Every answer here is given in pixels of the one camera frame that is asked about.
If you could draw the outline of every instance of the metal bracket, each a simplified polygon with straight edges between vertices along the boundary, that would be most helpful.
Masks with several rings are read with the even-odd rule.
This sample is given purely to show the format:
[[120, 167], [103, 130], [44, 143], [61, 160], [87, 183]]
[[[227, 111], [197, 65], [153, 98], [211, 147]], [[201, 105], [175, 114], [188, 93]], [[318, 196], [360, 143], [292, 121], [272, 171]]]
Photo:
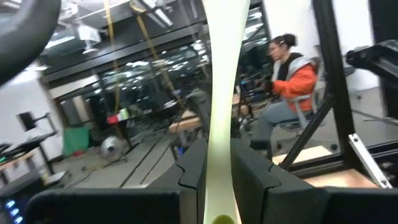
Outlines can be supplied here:
[[369, 175], [372, 177], [373, 182], [382, 189], [391, 189], [392, 185], [388, 181], [387, 177], [380, 170], [378, 164], [376, 163], [376, 161], [374, 161], [359, 136], [357, 134], [350, 134], [348, 138], [349, 143], [361, 160], [363, 166], [365, 166]]

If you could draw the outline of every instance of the gray floor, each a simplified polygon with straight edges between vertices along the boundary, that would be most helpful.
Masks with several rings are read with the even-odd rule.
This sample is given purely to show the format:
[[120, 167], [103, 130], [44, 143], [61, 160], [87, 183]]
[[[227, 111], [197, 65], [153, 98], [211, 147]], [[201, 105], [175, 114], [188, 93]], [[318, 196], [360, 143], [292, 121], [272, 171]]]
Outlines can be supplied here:
[[[382, 104], [378, 88], [366, 90], [359, 94], [362, 96], [361, 100], [357, 99], [358, 93], [353, 94], [351, 97], [352, 109], [382, 118]], [[353, 118], [356, 131], [367, 146], [398, 139], [397, 126], [382, 123], [380, 121], [365, 121], [369, 118], [356, 113], [353, 114]], [[295, 136], [295, 134], [276, 128], [272, 135], [272, 143], [275, 145], [276, 140], [292, 136]], [[151, 151], [150, 149], [155, 144], [156, 139], [144, 142], [127, 155], [128, 162], [122, 162], [105, 169], [92, 172], [88, 178], [73, 187], [117, 188], [120, 187], [125, 180], [126, 183], [124, 187], [138, 187], [140, 185], [149, 184], [158, 178], [158, 176], [163, 174], [174, 163], [171, 150], [167, 149], [171, 138], [171, 135], [166, 134]], [[331, 141], [322, 144], [326, 148], [329, 148], [331, 143], [338, 143], [333, 111], [328, 113], [323, 122], [323, 126], [317, 129], [313, 138]], [[292, 145], [293, 143], [290, 146], [285, 146], [283, 150], [277, 151], [276, 153], [286, 153]], [[306, 147], [316, 145], [319, 145], [319, 143], [310, 142]], [[100, 163], [103, 163], [101, 158], [94, 152], [91, 152], [82, 157], [69, 159], [57, 164], [55, 169], [69, 170], [72, 173], [72, 179], [79, 181], [87, 176], [86, 172], [81, 171], [83, 166]]]

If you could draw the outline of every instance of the hair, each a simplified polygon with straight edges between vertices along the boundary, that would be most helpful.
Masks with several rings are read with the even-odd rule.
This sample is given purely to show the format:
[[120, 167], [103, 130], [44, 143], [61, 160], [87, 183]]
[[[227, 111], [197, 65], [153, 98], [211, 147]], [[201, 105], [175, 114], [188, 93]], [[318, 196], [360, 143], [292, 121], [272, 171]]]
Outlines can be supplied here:
[[285, 44], [287, 46], [287, 49], [290, 49], [291, 47], [297, 45], [296, 36], [294, 36], [293, 34], [284, 34], [277, 36], [273, 38], [271, 42], [279, 45]]

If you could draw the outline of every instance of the white wall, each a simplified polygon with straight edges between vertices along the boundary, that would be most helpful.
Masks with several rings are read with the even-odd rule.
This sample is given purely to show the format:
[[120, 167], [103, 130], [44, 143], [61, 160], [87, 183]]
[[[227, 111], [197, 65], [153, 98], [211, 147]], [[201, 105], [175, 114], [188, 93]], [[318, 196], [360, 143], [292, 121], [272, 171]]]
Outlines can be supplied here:
[[77, 80], [75, 82], [68, 83], [66, 85], [58, 86], [56, 88], [52, 88], [50, 90], [50, 94], [52, 95], [53, 98], [57, 98], [59, 96], [62, 96], [64, 94], [70, 93], [73, 90], [77, 90], [81, 87], [84, 87], [85, 85], [88, 85], [93, 82], [98, 81], [98, 76], [97, 75], [92, 75], [87, 78], [83, 78], [81, 80]]
[[[31, 111], [34, 117], [39, 117], [45, 113], [50, 113], [55, 127], [61, 131], [59, 136], [50, 137], [43, 142], [47, 156], [52, 159], [62, 154], [63, 130], [49, 97], [38, 81], [39, 77], [40, 73], [38, 72], [22, 72], [18, 77], [0, 87], [0, 123], [3, 127], [0, 129], [0, 142], [10, 142], [16, 146], [28, 140], [29, 137], [49, 133], [51, 127], [46, 121], [39, 121], [37, 123], [38, 128], [25, 132], [16, 115]], [[37, 166], [41, 166], [44, 163], [40, 152], [37, 150], [34, 162]], [[18, 168], [10, 168], [6, 172], [12, 180], [27, 171], [25, 164], [21, 164]]]
[[[308, 57], [317, 55], [319, 44], [312, 0], [263, 0], [271, 37], [285, 33], [297, 36], [298, 46], [293, 51]], [[334, 0], [336, 24], [342, 54], [360, 45], [373, 44], [368, 0]], [[347, 78], [349, 90], [365, 90], [378, 86], [378, 77], [369, 71], [357, 70]]]

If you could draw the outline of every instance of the fan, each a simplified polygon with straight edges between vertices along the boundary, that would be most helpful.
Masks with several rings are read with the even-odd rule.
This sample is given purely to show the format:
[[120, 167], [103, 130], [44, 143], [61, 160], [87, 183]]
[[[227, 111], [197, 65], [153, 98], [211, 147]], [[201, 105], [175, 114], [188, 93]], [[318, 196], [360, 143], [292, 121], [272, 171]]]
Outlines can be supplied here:
[[100, 147], [101, 156], [108, 162], [115, 162], [120, 160], [124, 155], [123, 142], [116, 136], [107, 137]]

